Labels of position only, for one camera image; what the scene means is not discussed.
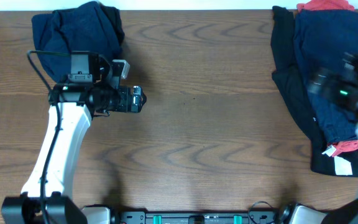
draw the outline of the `clothing label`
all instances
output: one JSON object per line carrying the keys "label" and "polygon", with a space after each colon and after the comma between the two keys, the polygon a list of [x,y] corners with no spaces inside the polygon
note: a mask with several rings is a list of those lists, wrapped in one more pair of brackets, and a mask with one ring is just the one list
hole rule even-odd
{"label": "clothing label", "polygon": [[339,156],[334,157],[336,175],[352,175],[352,164]]}
{"label": "clothing label", "polygon": [[323,155],[327,155],[331,157],[336,151],[336,148],[333,145],[327,147],[327,149],[322,153]]}

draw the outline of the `red fabric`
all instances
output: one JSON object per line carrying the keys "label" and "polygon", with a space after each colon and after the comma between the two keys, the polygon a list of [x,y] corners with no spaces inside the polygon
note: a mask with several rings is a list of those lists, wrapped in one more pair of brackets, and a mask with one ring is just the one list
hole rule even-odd
{"label": "red fabric", "polygon": [[332,157],[337,156],[342,152],[352,152],[358,150],[358,140],[341,141],[334,143],[333,146],[336,148],[336,150]]}
{"label": "red fabric", "polygon": [[301,12],[302,9],[307,10],[330,10],[330,9],[347,9],[354,11],[354,6],[350,5],[346,0],[311,0],[310,2],[304,4],[299,3],[296,5],[298,11]]}

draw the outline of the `wooden tabletop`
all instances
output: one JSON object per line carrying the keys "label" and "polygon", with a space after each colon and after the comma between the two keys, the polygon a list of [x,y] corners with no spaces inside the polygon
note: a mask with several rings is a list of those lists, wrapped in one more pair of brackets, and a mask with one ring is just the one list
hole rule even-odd
{"label": "wooden tabletop", "polygon": [[[47,90],[25,57],[38,13],[0,12],[0,223],[47,128]],[[123,85],[142,86],[148,102],[140,114],[94,119],[75,174],[77,206],[246,210],[297,200],[330,209],[354,199],[357,179],[310,171],[310,142],[271,79],[271,11],[121,17],[131,65]]]}

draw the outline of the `wire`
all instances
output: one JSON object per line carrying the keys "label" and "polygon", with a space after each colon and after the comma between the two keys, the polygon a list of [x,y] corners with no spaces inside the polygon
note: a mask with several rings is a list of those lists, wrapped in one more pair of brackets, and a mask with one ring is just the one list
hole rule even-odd
{"label": "wire", "polygon": [[[33,61],[31,60],[30,55],[32,53],[45,54],[45,55],[56,55],[56,56],[66,56],[66,57],[69,57],[70,54],[62,54],[62,53],[56,53],[56,52],[44,52],[42,50],[29,50],[27,52],[27,59],[29,59],[29,62],[31,64],[32,68],[35,70],[35,72],[40,77],[42,82],[48,88],[48,91],[52,92],[52,89],[49,86],[48,82],[46,81],[44,76],[41,74],[41,72],[38,70],[38,68],[34,65]],[[41,175],[41,178],[40,178],[40,182],[41,182],[40,183],[41,184],[41,186],[40,186],[40,204],[41,204],[42,217],[43,217],[43,220],[44,220],[45,224],[50,223],[48,213],[47,213],[46,203],[45,203],[45,184],[46,184],[46,181],[47,181],[47,171],[48,171],[50,158],[52,156],[53,148],[55,147],[57,136],[59,135],[59,131],[60,131],[60,128],[61,128],[61,125],[62,125],[61,114],[60,114],[60,110],[59,110],[59,106],[58,106],[58,99],[54,95],[52,95],[52,97],[53,97],[53,100],[54,100],[53,104],[56,107],[57,124],[56,124],[56,128],[55,128],[55,134],[53,135],[52,142],[50,143],[49,151],[48,151],[47,157],[45,159],[44,168],[42,169],[42,175]]]}
{"label": "wire", "polygon": [[252,210],[256,205],[258,205],[258,204],[260,204],[260,203],[267,204],[271,209],[273,209],[273,207],[272,207],[269,203],[267,203],[267,202],[265,202],[265,201],[255,202],[255,203],[249,208],[249,210],[248,210],[248,224],[250,224],[250,221],[252,221],[253,224],[258,224],[258,223],[255,222],[254,218],[251,218],[251,210]]}

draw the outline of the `white backdrop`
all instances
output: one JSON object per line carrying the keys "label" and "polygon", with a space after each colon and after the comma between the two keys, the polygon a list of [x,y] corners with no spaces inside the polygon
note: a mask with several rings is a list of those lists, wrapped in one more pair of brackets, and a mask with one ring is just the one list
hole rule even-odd
{"label": "white backdrop", "polygon": [[[78,7],[89,0],[0,0],[0,11],[42,11]],[[295,9],[308,0],[100,0],[121,10]],[[349,0],[358,9],[358,0]]]}

